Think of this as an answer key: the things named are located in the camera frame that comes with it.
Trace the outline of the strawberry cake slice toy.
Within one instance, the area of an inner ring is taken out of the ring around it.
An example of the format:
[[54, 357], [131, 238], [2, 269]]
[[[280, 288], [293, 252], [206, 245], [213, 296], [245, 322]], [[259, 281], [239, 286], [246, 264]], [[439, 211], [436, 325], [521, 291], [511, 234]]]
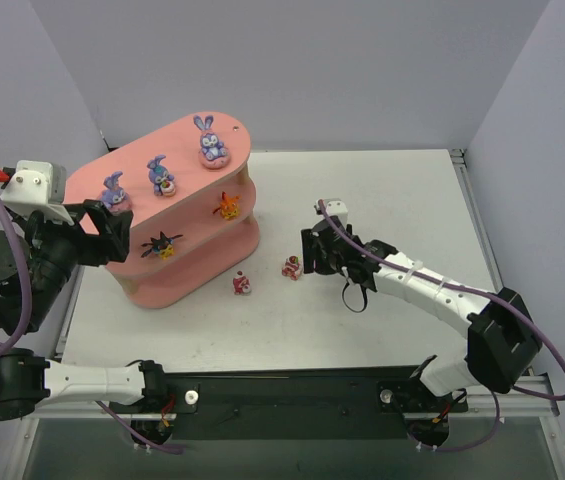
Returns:
[[285, 260], [281, 273], [284, 277], [297, 281], [303, 273], [303, 266], [300, 258], [296, 255], [289, 256]]

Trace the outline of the black winged toy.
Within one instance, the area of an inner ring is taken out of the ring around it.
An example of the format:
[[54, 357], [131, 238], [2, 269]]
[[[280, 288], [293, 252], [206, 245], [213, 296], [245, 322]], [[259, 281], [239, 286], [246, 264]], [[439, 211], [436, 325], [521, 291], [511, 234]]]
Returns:
[[141, 257], [157, 256], [160, 259], [169, 258], [174, 255], [174, 242], [182, 237], [182, 234], [167, 236], [164, 232], [160, 232], [158, 238], [151, 237], [148, 242], [141, 245], [144, 249]]

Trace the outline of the small purple bunny with cake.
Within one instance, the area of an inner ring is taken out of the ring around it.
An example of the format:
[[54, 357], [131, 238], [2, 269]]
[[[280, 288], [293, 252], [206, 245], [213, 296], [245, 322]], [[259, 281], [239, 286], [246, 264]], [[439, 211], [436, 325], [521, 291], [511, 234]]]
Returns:
[[153, 193], [156, 196], [173, 196], [176, 192], [174, 183], [174, 175], [162, 165], [165, 155], [156, 155], [147, 163], [148, 178], [153, 187]]

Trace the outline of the orange bunny toy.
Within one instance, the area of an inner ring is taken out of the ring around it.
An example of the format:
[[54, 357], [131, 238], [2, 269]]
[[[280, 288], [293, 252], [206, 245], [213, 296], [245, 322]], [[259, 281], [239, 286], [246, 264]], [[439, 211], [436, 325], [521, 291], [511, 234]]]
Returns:
[[219, 215], [222, 219], [230, 221], [237, 218], [240, 214], [239, 201], [240, 195], [231, 196], [227, 192], [221, 193], [221, 199], [218, 206], [213, 210], [213, 215]]

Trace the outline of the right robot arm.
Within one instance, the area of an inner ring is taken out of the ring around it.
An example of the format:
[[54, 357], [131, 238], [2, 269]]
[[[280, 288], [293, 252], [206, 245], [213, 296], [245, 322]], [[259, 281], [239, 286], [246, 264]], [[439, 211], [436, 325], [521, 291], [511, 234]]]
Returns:
[[348, 284], [390, 295], [436, 317], [465, 339], [466, 345], [428, 357], [413, 376], [434, 396], [482, 385], [506, 394], [542, 346], [541, 340], [511, 311], [526, 312], [521, 297], [503, 288], [492, 299], [444, 279], [392, 245], [363, 243], [352, 227], [335, 230], [326, 220], [301, 231], [305, 271], [339, 274]]

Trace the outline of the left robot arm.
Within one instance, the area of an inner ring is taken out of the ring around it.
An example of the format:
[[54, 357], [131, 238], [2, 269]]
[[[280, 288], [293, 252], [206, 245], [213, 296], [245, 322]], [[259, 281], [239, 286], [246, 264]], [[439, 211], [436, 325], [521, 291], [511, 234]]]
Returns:
[[[112, 213], [100, 201], [67, 208], [69, 219], [55, 223], [40, 210], [29, 216], [7, 212], [0, 230], [0, 329], [36, 332], [73, 271], [79, 266], [122, 263], [130, 250], [130, 211]], [[163, 367], [152, 360], [117, 368], [74, 367], [25, 348], [0, 346], [0, 421], [27, 416], [57, 402], [104, 401], [132, 412], [154, 413], [175, 402]]]

